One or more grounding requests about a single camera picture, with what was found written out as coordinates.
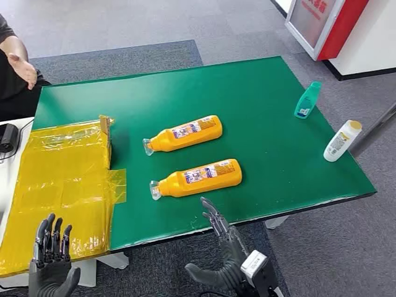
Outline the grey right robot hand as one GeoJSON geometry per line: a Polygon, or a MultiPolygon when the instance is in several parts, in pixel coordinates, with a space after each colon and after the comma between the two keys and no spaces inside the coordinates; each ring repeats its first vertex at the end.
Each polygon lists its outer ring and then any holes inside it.
{"type": "Polygon", "coordinates": [[[244,275],[241,266],[248,256],[244,243],[236,227],[230,226],[212,201],[201,197],[201,202],[207,209],[202,215],[210,221],[219,239],[223,265],[218,270],[206,270],[188,263],[185,269],[191,278],[198,283],[242,294],[244,275]]]}

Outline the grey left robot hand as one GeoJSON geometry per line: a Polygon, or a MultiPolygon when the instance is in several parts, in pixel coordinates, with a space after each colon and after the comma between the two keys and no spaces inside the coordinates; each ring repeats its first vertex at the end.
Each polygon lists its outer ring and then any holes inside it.
{"type": "Polygon", "coordinates": [[[72,267],[72,225],[61,232],[63,218],[51,213],[37,229],[29,268],[29,296],[71,296],[78,287],[81,269],[72,267]]]}

